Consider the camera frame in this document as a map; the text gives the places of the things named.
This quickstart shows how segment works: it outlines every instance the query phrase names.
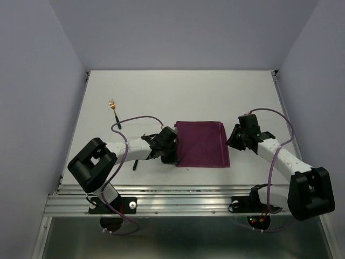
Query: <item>black joint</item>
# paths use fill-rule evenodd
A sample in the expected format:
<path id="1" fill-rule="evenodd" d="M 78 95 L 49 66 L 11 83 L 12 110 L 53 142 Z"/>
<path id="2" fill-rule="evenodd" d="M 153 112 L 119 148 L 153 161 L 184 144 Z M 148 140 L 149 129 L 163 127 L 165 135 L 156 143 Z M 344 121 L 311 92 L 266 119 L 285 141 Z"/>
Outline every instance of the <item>black joint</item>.
<path id="1" fill-rule="evenodd" d="M 310 219 L 335 209 L 329 173 L 323 167 L 291 176 L 287 204 L 299 221 Z"/>
<path id="2" fill-rule="evenodd" d="M 67 168 L 83 190 L 91 193 L 103 185 L 116 161 L 116 155 L 107 149 L 106 143 L 94 138 L 71 160 Z"/>
<path id="3" fill-rule="evenodd" d="M 258 154 L 258 143 L 266 139 L 275 139 L 270 132 L 261 132 L 255 114 L 248 114 L 238 117 L 239 124 L 236 124 L 227 145 L 238 150 L 246 148 Z"/>

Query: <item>metal frame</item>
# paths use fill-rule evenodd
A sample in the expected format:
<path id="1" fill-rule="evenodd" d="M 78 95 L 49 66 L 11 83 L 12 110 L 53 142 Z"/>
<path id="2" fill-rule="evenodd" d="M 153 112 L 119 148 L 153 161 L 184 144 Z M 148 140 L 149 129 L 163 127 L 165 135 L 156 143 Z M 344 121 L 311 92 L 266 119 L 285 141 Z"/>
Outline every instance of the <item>metal frame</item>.
<path id="1" fill-rule="evenodd" d="M 277 76 L 272 71 L 272 79 L 284 114 L 288 117 L 282 99 Z M 293 141 L 296 156 L 302 159 L 296 139 Z M 231 196 L 247 195 L 251 185 L 223 186 L 114 186 L 122 196 L 136 196 L 137 213 L 132 217 L 162 216 L 238 216 L 228 211 Z M 43 219 L 36 240 L 32 258 L 42 258 L 48 238 L 52 217 L 96 216 L 88 213 L 89 203 L 85 192 L 78 185 L 59 185 L 54 195 L 47 198 Z M 289 215 L 283 211 L 279 215 Z M 329 250 L 333 258 L 341 258 L 339 245 L 328 215 L 320 216 Z"/>
<path id="2" fill-rule="evenodd" d="M 280 90 L 280 87 L 279 87 L 279 83 L 278 83 L 278 79 L 277 79 L 277 74 L 274 71 L 272 71 L 271 75 L 272 75 L 272 79 L 273 79 L 273 82 L 274 82 L 274 85 L 275 85 L 275 89 L 276 89 L 277 94 L 278 94 L 278 98 L 279 98 L 279 101 L 280 101 L 280 105 L 281 105 L 282 111 L 283 111 L 284 115 L 290 120 L 289 115 L 288 115 L 287 110 L 286 110 L 284 99 L 282 97 L 281 90 Z M 286 123 L 286 125 L 288 127 L 288 130 L 289 130 L 290 134 L 292 134 L 289 125 L 287 123 Z M 293 144 L 294 150 L 296 152 L 296 157 L 303 161 L 301 150 L 299 148 L 298 141 L 297 141 L 296 137 L 292 141 L 292 144 Z M 337 238 L 336 238 L 336 235 L 335 235 L 332 223 L 330 221 L 329 214 L 321 215 L 319 218 L 321 220 L 323 232 L 325 234 L 325 237 L 326 237 L 326 240 L 327 240 L 327 243 L 328 243 L 328 247 L 329 247 L 329 250 L 330 250 L 330 252 L 332 254 L 332 257 L 334 259 L 338 259 L 338 258 L 341 259 L 342 255 L 341 255 L 340 247 L 339 247 L 339 244 L 338 244 L 338 241 L 337 241 Z"/>

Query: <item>wire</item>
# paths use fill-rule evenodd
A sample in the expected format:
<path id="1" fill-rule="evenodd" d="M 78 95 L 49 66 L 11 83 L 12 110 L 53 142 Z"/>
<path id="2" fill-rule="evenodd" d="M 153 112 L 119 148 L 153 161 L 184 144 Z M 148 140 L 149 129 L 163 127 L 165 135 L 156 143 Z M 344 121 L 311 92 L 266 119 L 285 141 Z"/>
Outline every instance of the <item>wire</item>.
<path id="1" fill-rule="evenodd" d="M 163 126 L 163 122 L 162 122 L 160 119 L 158 119 L 158 118 L 156 118 L 156 117 L 153 117 L 153 116 L 150 116 L 150 115 L 144 115 L 144 116 L 133 117 L 133 118 L 126 119 L 126 120 L 121 120 L 121 121 L 119 121 L 119 122 L 113 124 L 111 129 L 112 129 L 112 131 L 114 132 L 114 127 L 115 127 L 117 124 L 124 123 L 124 122 L 130 121 L 130 120 L 142 119 L 142 118 L 151 118 L 151 119 L 155 119 L 155 120 L 157 120 L 157 121 L 161 124 L 161 126 Z"/>
<path id="2" fill-rule="evenodd" d="M 89 197 L 89 195 L 86 196 L 86 200 L 87 200 L 90 204 L 92 204 L 92 205 L 94 205 L 94 206 L 96 206 L 96 207 L 99 207 L 97 203 L 95 203 L 94 201 L 90 200 L 88 197 Z"/>
<path id="3" fill-rule="evenodd" d="M 264 220 L 264 219 L 266 219 L 268 213 L 277 214 L 277 213 L 281 212 L 281 210 L 282 210 L 282 208 L 279 208 L 278 210 L 272 211 L 271 207 L 270 207 L 270 193 L 271 193 L 272 174 L 273 174 L 273 168 L 274 168 L 274 165 L 275 165 L 275 162 L 277 160 L 277 157 L 278 157 L 278 154 L 279 154 L 280 150 L 282 149 L 283 146 L 285 146 L 286 144 L 288 144 L 288 143 L 293 141 L 293 139 L 295 138 L 295 130 L 294 130 L 291 122 L 289 121 L 289 119 L 286 116 L 284 116 L 283 114 L 281 114 L 280 112 L 276 111 L 276 110 L 273 110 L 273 109 L 270 109 L 270 108 L 256 108 L 256 109 L 252 109 L 251 111 L 249 111 L 248 114 L 251 114 L 252 112 L 255 112 L 255 111 L 270 111 L 270 112 L 274 112 L 274 113 L 280 115 L 281 117 L 283 117 L 285 119 L 285 121 L 288 123 L 289 127 L 291 128 L 291 138 L 288 139 L 287 141 L 283 142 L 282 144 L 280 144 L 280 147 L 278 147 L 277 150 L 275 151 L 275 154 L 274 154 L 272 162 L 271 162 L 270 172 L 268 174 L 268 181 L 267 181 L 267 200 L 266 200 L 267 213 L 266 213 L 265 217 L 262 219 L 262 220 Z M 260 230 L 260 229 L 255 229 L 255 228 L 252 228 L 250 226 L 238 223 L 237 221 L 233 221 L 233 222 L 235 224 L 237 224 L 237 225 L 242 226 L 242 227 L 250 228 L 250 229 L 255 230 L 255 231 L 260 231 L 262 233 L 276 233 L 276 232 L 283 231 L 283 230 L 287 229 L 288 227 L 290 227 L 294 223 L 294 220 L 292 220 L 291 222 L 286 224 L 284 227 L 281 227 L 281 228 L 278 228 L 278 229 L 273 229 L 273 230 L 270 230 L 270 229 L 269 230 Z"/>
<path id="4" fill-rule="evenodd" d="M 112 127 L 111 127 L 112 132 L 119 134 L 119 135 L 123 138 L 123 140 L 125 141 L 126 148 L 125 148 L 125 153 L 124 153 L 124 155 L 123 155 L 123 157 L 122 157 L 122 160 L 121 160 L 119 166 L 117 167 L 116 171 L 115 171 L 115 172 L 113 173 L 113 175 L 109 178 L 109 180 L 103 185 L 102 190 L 101 190 L 101 191 L 102 191 L 101 196 L 102 196 L 102 198 L 103 198 L 103 200 L 104 200 L 104 203 L 108 206 L 108 208 L 109 208 L 112 212 L 118 214 L 120 217 L 122 217 L 122 218 L 124 218 L 124 219 L 126 219 L 126 220 L 131 221 L 132 223 L 136 224 L 136 226 L 137 226 L 136 229 L 134 229 L 134 230 L 132 230 L 132 231 L 129 231 L 129 232 L 126 232 L 126 233 L 115 233 L 115 232 L 111 232 L 111 231 L 108 231 L 106 228 L 103 228 L 103 227 L 102 227 L 102 229 L 103 229 L 104 232 L 106 232 L 106 233 L 108 233 L 108 234 L 111 234 L 111 235 L 124 236 L 124 235 L 129 235 L 129 234 L 135 233 L 135 232 L 137 232 L 138 230 L 140 230 L 140 225 L 139 225 L 139 223 L 138 223 L 135 219 L 133 219 L 133 218 L 131 218 L 131 217 L 128 217 L 128 216 L 126 216 L 126 215 L 120 213 L 120 212 L 117 211 L 115 208 L 113 208 L 113 206 L 110 205 L 110 203 L 106 200 L 106 198 L 105 198 L 105 196 L 104 196 L 104 189 L 106 188 L 106 186 L 107 186 L 108 184 L 110 184 L 110 182 L 114 179 L 114 177 L 115 177 L 115 176 L 117 175 L 117 173 L 120 171 L 120 169 L 121 169 L 123 163 L 124 163 L 125 160 L 126 160 L 127 154 L 128 154 L 128 144 L 127 144 L 128 140 L 127 140 L 126 136 L 123 135 L 121 132 L 114 130 L 114 127 L 115 127 L 117 124 L 120 124 L 120 123 L 124 123 L 124 122 L 131 121 L 131 120 L 136 120 L 136 119 L 142 119 L 142 118 L 152 118 L 152 119 L 155 119 L 155 120 L 157 120 L 157 121 L 161 124 L 161 126 L 163 126 L 163 123 L 162 123 L 162 121 L 161 121 L 160 119 L 158 119 L 158 118 L 156 118 L 156 117 L 153 117 L 153 116 L 145 115 L 145 116 L 138 116 L 138 117 L 126 119 L 126 120 L 123 120 L 123 121 L 119 121 L 119 122 L 115 123 L 114 125 L 112 125 Z"/>
<path id="5" fill-rule="evenodd" d="M 284 116 L 283 114 L 281 114 L 280 112 L 276 111 L 276 110 L 269 109 L 269 108 L 256 108 L 256 109 L 251 110 L 249 112 L 249 114 L 251 114 L 252 112 L 255 112 L 255 111 L 270 111 L 270 112 L 274 112 L 274 113 L 280 115 L 281 117 L 283 117 L 286 120 L 286 122 L 289 124 L 290 128 L 291 128 L 291 138 L 289 140 L 285 141 L 284 143 L 280 144 L 280 147 L 278 147 L 277 150 L 275 151 L 275 154 L 274 154 L 272 162 L 271 162 L 270 172 L 268 174 L 267 201 L 266 201 L 267 210 L 271 214 L 277 214 L 277 213 L 281 212 L 282 208 L 280 208 L 278 210 L 275 210 L 275 211 L 272 211 L 271 207 L 270 207 L 270 193 L 271 193 L 271 182 L 272 182 L 273 169 L 274 169 L 275 162 L 276 162 L 276 160 L 278 158 L 279 151 L 282 149 L 282 147 L 284 147 L 286 144 L 292 142 L 293 139 L 295 138 L 295 130 L 294 130 L 291 122 L 289 121 L 289 119 L 286 116 Z"/>

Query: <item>metal edge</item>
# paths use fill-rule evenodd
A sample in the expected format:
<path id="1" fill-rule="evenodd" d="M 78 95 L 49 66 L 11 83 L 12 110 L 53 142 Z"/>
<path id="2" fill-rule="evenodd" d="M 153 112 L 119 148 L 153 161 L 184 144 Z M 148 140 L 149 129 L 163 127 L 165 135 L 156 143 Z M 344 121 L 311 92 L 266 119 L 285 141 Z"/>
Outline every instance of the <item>metal edge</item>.
<path id="1" fill-rule="evenodd" d="M 45 244 L 48 238 L 52 217 L 43 216 L 39 232 L 37 235 L 36 243 L 34 245 L 32 259 L 42 259 Z"/>
<path id="2" fill-rule="evenodd" d="M 288 115 L 287 110 L 286 110 L 284 99 L 282 97 L 281 90 L 279 87 L 278 77 L 274 71 L 271 71 L 271 75 L 272 75 L 272 79 L 274 82 L 275 90 L 277 91 L 277 94 L 278 94 L 278 98 L 279 98 L 279 102 L 280 102 L 283 114 L 290 120 L 289 115 Z M 291 135 L 292 132 L 291 132 L 291 129 L 290 129 L 288 124 L 287 124 L 287 128 L 288 128 L 290 135 Z M 298 141 L 297 141 L 296 137 L 292 141 L 292 144 L 293 144 L 294 150 L 296 152 L 297 158 L 299 158 L 300 160 L 303 160 L 301 150 L 299 148 Z M 328 248 L 330 250 L 332 258 L 341 259 L 342 258 L 341 257 L 341 250 L 340 250 L 339 243 L 337 241 L 337 238 L 336 238 L 336 235 L 335 235 L 335 232 L 333 229 L 333 225 L 329 219 L 329 216 L 328 215 L 321 215 L 319 218 L 321 220 L 322 229 L 323 229 L 323 232 L 325 234 L 325 237 L 326 237 L 326 240 L 328 243 Z"/>
<path id="3" fill-rule="evenodd" d="M 288 188 L 288 185 L 276 185 L 281 188 Z M 119 185 L 114 186 L 118 192 L 219 192 L 219 191 L 234 191 L 247 190 L 248 192 L 253 185 L 217 185 L 217 186 L 189 186 L 189 185 Z M 57 194 L 85 194 L 83 189 L 78 185 L 60 185 Z"/>
<path id="4" fill-rule="evenodd" d="M 91 75 L 91 72 L 87 76 L 86 84 L 85 84 L 85 87 L 84 87 L 84 92 L 82 93 L 82 99 L 81 99 L 81 102 L 80 102 L 80 105 L 79 105 L 79 109 L 78 109 L 77 120 L 76 120 L 76 122 L 74 124 L 73 134 L 72 134 L 71 139 L 70 139 L 70 145 L 69 145 L 67 153 L 66 153 L 66 158 L 65 158 L 65 163 L 64 163 L 63 171 L 61 172 L 61 176 L 60 176 L 60 180 L 59 180 L 59 186 L 62 184 L 62 181 L 63 181 L 64 169 L 66 168 L 67 163 L 68 163 L 68 154 L 71 151 L 72 142 L 73 142 L 73 138 L 74 138 L 74 134 L 75 134 L 75 129 L 77 128 L 77 122 L 78 122 L 78 119 L 79 119 L 82 103 L 84 102 L 84 97 L 85 97 L 85 93 L 86 93 L 86 89 L 87 89 L 87 85 L 88 85 L 88 82 L 89 82 L 90 75 Z"/>
<path id="5" fill-rule="evenodd" d="M 137 212 L 131 217 L 164 217 L 164 216 L 253 216 L 261 213 L 234 214 L 229 212 L 231 203 L 230 195 L 219 197 L 150 197 L 138 198 Z M 48 217 L 99 217 L 100 215 L 90 215 L 89 203 L 85 197 L 80 195 L 50 195 L 44 210 L 44 216 Z M 278 216 L 290 215 L 289 211 L 284 211 Z"/>
<path id="6" fill-rule="evenodd" d="M 320 216 L 321 224 L 323 226 L 323 231 L 325 232 L 326 239 L 328 241 L 329 250 L 332 254 L 333 259 L 341 259 L 342 252 L 336 238 L 333 225 L 330 221 L 329 215 L 324 214 Z"/>

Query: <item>black bracket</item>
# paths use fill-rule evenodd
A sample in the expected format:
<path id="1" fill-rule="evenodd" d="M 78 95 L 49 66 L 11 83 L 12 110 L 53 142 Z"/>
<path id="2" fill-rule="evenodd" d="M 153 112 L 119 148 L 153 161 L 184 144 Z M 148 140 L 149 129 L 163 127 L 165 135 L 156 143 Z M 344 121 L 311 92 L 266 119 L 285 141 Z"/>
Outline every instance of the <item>black bracket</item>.
<path id="1" fill-rule="evenodd" d="M 92 203 L 95 203 L 97 205 L 93 209 L 89 207 L 89 214 L 115 214 L 98 197 L 92 197 L 90 200 L 92 201 Z M 136 214 L 136 208 L 131 209 L 129 207 L 129 204 L 131 202 L 135 202 L 135 204 L 137 204 L 137 197 L 118 197 L 114 201 L 112 201 L 110 205 L 122 214 Z"/>
<path id="2" fill-rule="evenodd" d="M 249 196 L 232 196 L 229 211 L 232 213 L 262 213 L 267 205 L 260 202 L 258 190 L 266 186 L 267 184 L 255 185 L 251 188 Z M 277 209 L 272 205 L 270 207 L 272 211 Z"/>

